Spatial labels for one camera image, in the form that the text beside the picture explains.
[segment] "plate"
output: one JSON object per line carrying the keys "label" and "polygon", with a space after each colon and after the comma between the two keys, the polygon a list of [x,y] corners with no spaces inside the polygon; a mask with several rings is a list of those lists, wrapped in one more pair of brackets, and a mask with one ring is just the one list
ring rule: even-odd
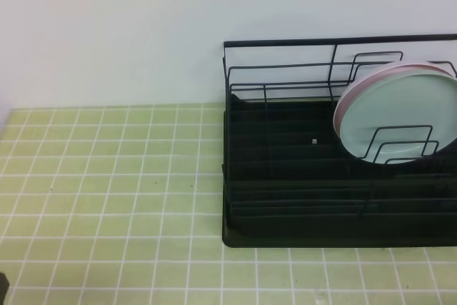
{"label": "plate", "polygon": [[455,78],[430,69],[404,71],[372,84],[358,95],[341,120],[341,142],[349,153],[362,157],[377,128],[422,126],[379,130],[363,159],[377,164],[413,161],[422,153],[432,154],[435,144],[429,142],[425,150],[424,143],[381,145],[392,141],[424,141],[430,131],[427,126],[432,126],[430,140],[439,142],[436,149],[439,151],[457,138],[456,109]]}
{"label": "plate", "polygon": [[343,119],[344,114],[348,110],[349,106],[359,94],[361,94],[374,83],[383,80],[384,78],[404,71],[413,71],[416,69],[430,69],[439,71],[449,76],[453,76],[440,66],[424,61],[397,61],[379,66],[378,68],[371,71],[370,74],[357,78],[357,80],[352,82],[340,96],[340,99],[335,108],[335,112],[333,114],[333,127],[336,134],[340,136],[341,120]]}

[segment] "tile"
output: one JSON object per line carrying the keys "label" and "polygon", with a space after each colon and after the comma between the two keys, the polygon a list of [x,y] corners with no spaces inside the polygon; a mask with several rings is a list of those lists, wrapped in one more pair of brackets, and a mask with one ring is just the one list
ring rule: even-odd
{"label": "tile", "polygon": [[7,236],[33,236],[35,227],[38,224],[38,216],[16,217],[13,216],[6,230]]}
{"label": "tile", "polygon": [[94,261],[120,261],[124,254],[126,239],[103,239],[95,240]]}
{"label": "tile", "polygon": [[197,170],[196,156],[176,156],[171,157],[171,173],[193,174]]}
{"label": "tile", "polygon": [[224,248],[225,261],[253,261],[255,259],[254,248]]}
{"label": "tile", "polygon": [[120,287],[151,287],[154,273],[153,263],[126,262],[122,269]]}
{"label": "tile", "polygon": [[146,141],[123,141],[119,155],[144,155]]}
{"label": "tile", "polygon": [[200,110],[178,110],[177,123],[180,124],[200,124],[201,111]]}
{"label": "tile", "polygon": [[147,156],[144,158],[143,173],[166,174],[169,172],[169,156]]}
{"label": "tile", "polygon": [[66,238],[60,255],[61,261],[88,261],[94,239]]}
{"label": "tile", "polygon": [[368,293],[370,305],[403,305],[400,293]]}
{"label": "tile", "polygon": [[99,220],[98,216],[72,216],[68,236],[95,236]]}
{"label": "tile", "polygon": [[87,166],[87,174],[111,174],[115,163],[115,157],[92,157]]}
{"label": "tile", "polygon": [[288,261],[287,248],[268,248],[257,249],[257,259],[259,261]]}
{"label": "tile", "polygon": [[99,130],[97,139],[122,139],[124,127],[118,126],[102,126]]}
{"label": "tile", "polygon": [[129,239],[126,261],[153,261],[156,259],[157,239]]}
{"label": "tile", "polygon": [[104,216],[101,219],[99,236],[126,236],[129,223],[130,216]]}
{"label": "tile", "polygon": [[201,238],[192,239],[192,260],[199,261],[220,261],[222,257],[222,241],[220,238]]}
{"label": "tile", "polygon": [[117,294],[115,305],[149,305],[149,298],[151,297],[150,291],[133,290],[133,289],[120,289]]}
{"label": "tile", "polygon": [[162,228],[163,236],[186,236],[191,234],[191,215],[164,216],[164,224]]}
{"label": "tile", "polygon": [[100,214],[105,196],[80,194],[76,200],[75,214]]}
{"label": "tile", "polygon": [[362,280],[357,265],[327,265],[328,282],[332,289],[361,289]]}
{"label": "tile", "polygon": [[136,193],[139,176],[137,175],[113,175],[110,193]]}
{"label": "tile", "polygon": [[149,125],[126,126],[123,139],[148,139]]}
{"label": "tile", "polygon": [[224,287],[233,289],[255,289],[256,265],[224,264]]}
{"label": "tile", "polygon": [[166,190],[166,181],[166,175],[142,175],[140,180],[139,192],[164,193]]}
{"label": "tile", "polygon": [[135,196],[108,195],[105,214],[130,214],[134,208]]}
{"label": "tile", "polygon": [[388,248],[359,248],[358,255],[363,262],[392,262]]}
{"label": "tile", "polygon": [[154,281],[154,287],[186,287],[186,281],[187,264],[157,262],[156,279]]}
{"label": "tile", "polygon": [[172,141],[149,141],[146,155],[169,155],[171,154],[172,144]]}
{"label": "tile", "polygon": [[89,159],[86,157],[63,158],[60,165],[60,174],[83,174]]}
{"label": "tile", "polygon": [[81,305],[112,305],[116,292],[114,290],[85,290]]}
{"label": "tile", "polygon": [[291,271],[288,264],[258,264],[260,288],[287,289],[291,287]]}
{"label": "tile", "polygon": [[116,287],[121,263],[92,262],[87,274],[87,287]]}
{"label": "tile", "polygon": [[100,123],[101,115],[103,111],[87,111],[81,110],[79,112],[78,120],[76,121],[77,124],[98,124]]}
{"label": "tile", "polygon": [[363,293],[332,292],[331,302],[333,305],[366,305]]}
{"label": "tile", "polygon": [[164,237],[160,240],[159,260],[183,261],[189,259],[189,239],[172,239]]}
{"label": "tile", "polygon": [[[25,126],[22,130],[22,134],[20,139],[23,141],[26,140],[35,140],[35,139],[43,139],[46,133],[47,126]],[[53,132],[54,128],[49,128],[48,134]]]}
{"label": "tile", "polygon": [[220,156],[200,156],[199,173],[202,174],[221,174],[222,157]]}
{"label": "tile", "polygon": [[357,261],[354,248],[325,248],[323,251],[327,261]]}
{"label": "tile", "polygon": [[130,228],[130,236],[158,236],[160,233],[161,215],[135,214]]}
{"label": "tile", "polygon": [[406,305],[440,305],[438,296],[435,293],[404,293]]}
{"label": "tile", "polygon": [[430,269],[426,264],[399,264],[398,276],[402,289],[434,289]]}
{"label": "tile", "polygon": [[34,305],[42,304],[46,297],[45,289],[17,289],[14,293],[11,305]]}
{"label": "tile", "polygon": [[194,197],[187,194],[167,194],[165,199],[165,212],[191,213]]}
{"label": "tile", "polygon": [[40,214],[43,209],[46,196],[24,196],[19,197],[15,214]]}
{"label": "tile", "polygon": [[49,195],[45,214],[70,214],[73,209],[76,195]]}
{"label": "tile", "polygon": [[17,284],[27,287],[46,287],[51,280],[53,269],[54,263],[26,262]]}
{"label": "tile", "polygon": [[78,111],[56,111],[52,119],[52,124],[74,124],[76,123],[76,117],[78,116]]}
{"label": "tile", "polygon": [[48,193],[52,188],[52,176],[29,176],[24,185],[24,193]]}
{"label": "tile", "polygon": [[57,176],[52,191],[56,193],[76,193],[81,185],[82,176]]}
{"label": "tile", "polygon": [[220,291],[193,291],[187,296],[188,305],[218,305],[221,303]]}
{"label": "tile", "polygon": [[38,226],[37,236],[63,236],[69,216],[45,216],[41,218]]}
{"label": "tile", "polygon": [[0,214],[10,214],[17,199],[18,196],[2,196],[0,194]]}
{"label": "tile", "polygon": [[325,289],[326,274],[323,264],[293,264],[293,286],[297,289]]}
{"label": "tile", "polygon": [[201,141],[200,143],[200,155],[224,155],[224,144],[222,141]]}
{"label": "tile", "polygon": [[174,125],[151,125],[150,139],[172,139]]}
{"label": "tile", "polygon": [[69,139],[71,129],[71,126],[50,126],[45,140],[53,141],[55,139]]}
{"label": "tile", "polygon": [[175,139],[199,139],[200,125],[176,125]]}
{"label": "tile", "polygon": [[367,289],[398,288],[393,264],[364,264],[362,273]]}
{"label": "tile", "polygon": [[60,156],[65,152],[66,142],[45,141],[41,145],[39,156]]}
{"label": "tile", "polygon": [[2,260],[22,260],[26,256],[30,239],[3,239],[0,244]]}
{"label": "tile", "polygon": [[221,265],[191,263],[189,272],[189,287],[220,287]]}
{"label": "tile", "polygon": [[193,193],[195,187],[194,175],[170,175],[168,193],[189,192]]}
{"label": "tile", "polygon": [[78,289],[52,289],[46,305],[78,305],[80,293]]}
{"label": "tile", "polygon": [[117,155],[120,144],[120,141],[97,141],[95,142],[92,155]]}
{"label": "tile", "polygon": [[224,291],[224,305],[256,305],[256,292]]}
{"label": "tile", "polygon": [[292,305],[292,292],[261,291],[258,302],[262,305]]}
{"label": "tile", "polygon": [[25,176],[2,176],[0,178],[0,192],[19,193],[25,181]]}
{"label": "tile", "polygon": [[220,236],[222,235],[221,216],[194,215],[194,235]]}
{"label": "tile", "polygon": [[143,166],[143,157],[120,156],[116,162],[114,173],[119,174],[140,174]]}
{"label": "tile", "polygon": [[139,194],[136,198],[135,212],[162,212],[164,198],[162,194]]}
{"label": "tile", "polygon": [[184,291],[154,290],[151,305],[184,305]]}
{"label": "tile", "polygon": [[397,261],[426,261],[422,248],[392,248]]}
{"label": "tile", "polygon": [[127,124],[150,124],[152,110],[130,110]]}
{"label": "tile", "polygon": [[156,110],[152,116],[154,124],[172,124],[176,122],[176,110]]}
{"label": "tile", "polygon": [[99,128],[97,126],[75,126],[71,139],[95,139]]}
{"label": "tile", "polygon": [[60,239],[34,239],[27,259],[55,261],[59,255],[60,243]]}
{"label": "tile", "polygon": [[439,289],[457,289],[457,265],[434,264],[433,273],[435,274],[436,286]]}
{"label": "tile", "polygon": [[12,156],[35,156],[39,147],[39,142],[17,142]]}
{"label": "tile", "polygon": [[125,124],[127,111],[125,110],[105,110],[102,124]]}

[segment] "white grout line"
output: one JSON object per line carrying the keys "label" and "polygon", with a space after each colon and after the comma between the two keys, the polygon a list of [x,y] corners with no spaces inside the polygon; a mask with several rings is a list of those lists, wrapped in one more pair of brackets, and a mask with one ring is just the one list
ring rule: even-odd
{"label": "white grout line", "polygon": [[[173,140],[172,140],[173,143],[171,144],[171,154],[174,151],[174,142],[175,142],[175,138],[176,138],[176,127],[177,127],[177,123],[178,123],[178,111],[176,111],[176,113],[175,113],[175,119],[174,120],[175,120],[175,123],[174,123],[174,129],[173,129]],[[163,213],[165,212],[166,197],[167,197],[167,194],[168,194],[168,191],[169,191],[169,185],[170,185],[171,162],[172,162],[172,159],[170,159],[170,161],[169,161],[169,172],[168,172],[168,176],[166,177],[166,187],[165,187],[165,193],[166,194],[165,194],[165,197],[164,197],[164,203],[162,205],[162,212]],[[156,258],[155,258],[156,263],[154,264],[154,271],[153,271],[153,274],[152,274],[151,294],[149,296],[149,305],[152,305],[152,301],[153,301],[153,297],[154,297],[154,284],[156,282],[157,261],[159,260],[160,244],[161,244],[161,238],[162,238],[162,233],[163,232],[164,232],[164,217],[162,216],[160,218],[159,238],[157,239],[157,250],[156,250]]]}
{"label": "white grout line", "polygon": [[288,267],[291,273],[291,288],[292,288],[292,305],[296,305],[295,300],[295,279],[293,277],[293,269],[292,269],[292,252],[291,249],[288,249]]}
{"label": "white grout line", "polygon": [[[126,114],[126,121],[125,121],[125,124],[127,123],[127,121],[129,120],[129,110],[127,110],[127,114]],[[123,129],[122,129],[122,135],[121,135],[121,143],[122,143],[122,138],[124,137],[124,134],[126,132],[126,127],[124,126]],[[105,208],[106,208],[106,203],[108,202],[108,196],[110,194],[110,189],[111,189],[111,185],[113,183],[113,177],[114,177],[114,174],[115,174],[115,171],[116,171],[116,165],[117,165],[117,161],[118,161],[118,157],[119,157],[119,152],[121,150],[121,145],[122,144],[119,144],[119,147],[118,147],[118,151],[117,151],[117,155],[116,155],[116,159],[114,160],[114,165],[113,165],[113,171],[111,173],[111,176],[109,178],[109,183],[108,183],[108,192],[106,193],[105,195],[105,201],[103,203],[103,207],[101,209],[101,214],[104,214],[105,212]],[[81,289],[81,293],[79,294],[79,302],[81,303],[82,299],[83,299],[83,295],[84,295],[84,287],[86,287],[86,283],[87,283],[87,279],[89,277],[89,269],[91,267],[91,261],[92,261],[92,257],[94,256],[94,251],[95,251],[95,245],[96,245],[96,242],[97,242],[97,239],[99,237],[99,232],[100,232],[100,228],[101,228],[101,222],[103,221],[103,217],[100,216],[100,219],[99,219],[99,224],[97,225],[97,230],[96,230],[96,233],[95,233],[95,239],[94,239],[94,242],[92,243],[92,248],[91,248],[91,253],[89,255],[89,263],[87,264],[87,267],[86,267],[86,275],[84,276],[84,282],[83,282],[83,287]]]}
{"label": "white grout line", "polygon": [[[80,114],[81,114],[81,110],[78,111],[78,114],[77,114],[76,117],[78,118]],[[100,121],[99,121],[100,124],[103,121],[103,117],[104,117],[104,111],[101,112]],[[98,136],[99,132],[100,132],[100,127],[96,131],[96,137]],[[91,152],[94,151],[94,148],[95,148],[95,142],[92,143]],[[48,289],[46,291],[46,295],[45,295],[44,300],[43,300],[43,304],[44,305],[46,305],[46,302],[47,302],[48,297],[49,297],[49,292],[50,292],[51,287],[52,287],[52,283],[54,282],[54,277],[56,276],[57,264],[58,264],[58,261],[60,260],[61,255],[62,255],[62,250],[64,248],[65,240],[67,238],[67,235],[68,235],[68,232],[69,232],[69,229],[70,229],[71,220],[73,219],[74,214],[75,214],[74,210],[76,208],[76,204],[78,203],[78,198],[79,198],[79,195],[81,194],[81,189],[82,189],[82,186],[83,186],[83,183],[84,183],[84,179],[85,179],[85,175],[86,175],[87,169],[89,168],[90,162],[91,162],[91,157],[89,157],[87,159],[86,166],[84,167],[84,175],[81,177],[81,180],[80,180],[79,186],[78,186],[78,191],[76,192],[75,199],[73,201],[73,205],[71,206],[69,218],[68,218],[68,221],[66,222],[66,226],[65,226],[64,236],[62,237],[62,241],[61,241],[60,247],[59,247],[59,252],[57,253],[57,259],[54,262],[54,267],[52,269],[51,278],[49,279],[49,287],[48,287]]]}
{"label": "white grout line", "polygon": [[[54,111],[52,111],[52,115],[51,115],[51,118],[49,119],[49,124],[51,124],[51,122],[54,120],[54,115],[56,114],[56,110],[54,109]],[[46,127],[46,130],[44,132],[44,137],[47,135],[48,133],[48,130],[49,130],[49,126]],[[41,147],[43,146],[43,141],[40,142],[39,144],[39,147],[38,147],[38,151],[40,151]],[[29,180],[29,177],[31,175],[31,171],[34,169],[35,165],[36,165],[36,159],[37,159],[37,156],[35,156],[35,158],[32,160],[32,163],[29,167],[29,172],[28,172],[28,175],[26,176],[26,178],[24,179],[24,182],[22,184],[22,187],[21,187],[21,191],[19,192],[19,196],[17,197],[17,200],[16,200],[16,205],[17,203],[20,201],[20,198],[21,198],[21,194],[22,192],[24,191],[25,189],[25,186],[27,184],[27,181]],[[25,260],[27,259],[27,256],[29,255],[30,251],[31,251],[31,247],[34,243],[34,239],[35,239],[35,236],[36,236],[36,233],[38,232],[38,227],[40,225],[40,222],[41,222],[41,218],[43,216],[43,213],[44,213],[44,210],[47,206],[47,203],[48,203],[48,200],[49,200],[49,195],[46,196],[45,200],[44,200],[44,203],[43,203],[43,206],[41,207],[41,214],[39,215],[39,218],[38,218],[38,221],[37,223],[35,224],[35,229],[34,229],[34,232],[33,232],[33,235],[32,235],[32,238],[29,242],[29,246],[27,247],[27,250],[26,250],[26,254],[24,256],[24,261],[22,262],[22,265],[21,265],[21,269],[19,270],[19,274],[17,276],[17,279],[16,279],[16,284],[18,284],[20,281],[21,281],[21,277],[22,277],[22,274],[24,272],[24,268],[26,266],[26,262]],[[14,209],[14,211],[11,212],[11,215],[14,216],[14,212],[16,211],[16,207]],[[13,287],[12,291],[11,291],[11,296],[9,297],[9,303],[12,304],[13,303],[13,299],[14,299],[14,295],[16,294],[16,288]]]}
{"label": "white grout line", "polygon": [[431,278],[433,280],[433,285],[435,286],[436,296],[438,297],[438,301],[439,301],[440,305],[443,305],[443,301],[441,300],[441,295],[438,290],[438,284],[436,283],[435,272],[433,271],[433,267],[430,262],[430,258],[428,257],[428,252],[427,252],[426,247],[423,247],[423,254],[426,256],[426,259],[427,259],[427,264],[428,264],[428,268],[430,269],[430,274],[431,274]]}
{"label": "white grout line", "polygon": [[[201,105],[200,109],[200,131],[199,131],[199,147],[197,149],[197,161],[196,161],[196,170],[195,172],[198,173],[199,171],[199,162],[200,162],[200,144],[201,144],[201,127],[203,121],[203,104]],[[192,259],[192,244],[194,242],[194,217],[195,217],[195,206],[197,200],[197,187],[199,186],[199,178],[195,175],[195,183],[194,183],[194,194],[192,199],[192,218],[191,218],[191,237],[189,242],[189,255],[188,255],[188,262],[187,262],[187,276],[186,276],[186,292],[184,294],[184,305],[187,305],[189,300],[189,282],[191,278],[191,259]]]}
{"label": "white grout line", "polygon": [[331,289],[330,289],[330,281],[328,280],[328,270],[327,270],[327,260],[326,260],[326,252],[324,249],[322,251],[322,262],[323,262],[323,272],[326,276],[326,285],[327,285],[327,296],[328,296],[328,305],[332,305],[332,298],[331,298]]}
{"label": "white grout line", "polygon": [[[154,110],[151,111],[151,117],[149,118],[148,137],[149,137],[149,134],[151,133],[153,117],[154,117]],[[122,253],[121,268],[119,269],[119,277],[117,279],[117,286],[116,286],[116,292],[114,294],[113,305],[116,304],[117,297],[119,295],[119,287],[121,286],[122,272],[124,271],[124,264],[125,264],[125,260],[126,260],[126,254],[127,254],[127,246],[129,245],[129,239],[130,239],[131,224],[134,221],[134,214],[136,214],[135,207],[136,207],[136,202],[138,200],[138,194],[139,194],[140,183],[141,183],[141,175],[142,175],[143,169],[144,169],[144,160],[146,158],[147,150],[148,150],[148,143],[146,143],[146,145],[144,147],[143,161],[141,162],[141,170],[140,170],[140,180],[139,180],[138,184],[136,185],[136,194],[135,194],[135,199],[134,199],[134,205],[133,205],[133,207],[131,209],[131,213],[130,213],[129,227],[127,229],[127,237],[126,237],[126,243],[124,244],[124,252]]]}
{"label": "white grout line", "polygon": [[[358,272],[360,273],[360,277],[362,280],[362,289],[366,290],[365,278],[363,277],[363,270],[362,270],[362,261],[360,260],[360,254],[358,253],[358,248],[356,248],[356,255],[357,255]],[[368,300],[368,294],[366,293],[366,291],[365,291],[364,296],[365,296],[366,305],[370,305],[370,301]]]}
{"label": "white grout line", "polygon": [[395,276],[397,278],[398,289],[400,290],[401,301],[402,301],[403,305],[406,305],[405,296],[403,295],[403,291],[404,290],[401,287],[400,274],[398,273],[398,268],[397,268],[397,263],[395,261],[395,256],[393,255],[392,248],[389,248],[388,250],[389,250],[389,252],[391,254],[391,258],[392,258],[392,262],[393,262],[393,269],[395,270]]}

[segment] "black dish rack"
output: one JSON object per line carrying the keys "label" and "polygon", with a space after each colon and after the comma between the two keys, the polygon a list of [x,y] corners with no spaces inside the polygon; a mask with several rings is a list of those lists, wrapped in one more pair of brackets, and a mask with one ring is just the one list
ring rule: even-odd
{"label": "black dish rack", "polygon": [[[436,152],[439,142],[430,140],[433,127],[418,123],[413,127],[424,130],[423,140],[386,141],[376,155],[386,145],[421,143],[423,157],[404,164],[392,160],[372,164],[362,160],[365,156],[350,155],[332,124],[338,94],[362,67],[403,58],[400,49],[390,47],[455,40],[457,34],[224,42],[224,243],[237,247],[456,245],[455,142]],[[389,50],[364,51],[381,44]],[[337,61],[338,48],[349,45],[362,52],[349,61]],[[240,66],[230,65],[226,53],[296,46],[330,46],[330,61]],[[457,77],[450,61],[432,62],[447,66]],[[327,68],[322,79],[231,83],[236,71],[270,73],[317,66]],[[340,67],[346,68],[345,77],[336,76]],[[378,128],[371,143],[379,132],[403,127]],[[433,148],[425,154],[429,144]]]}

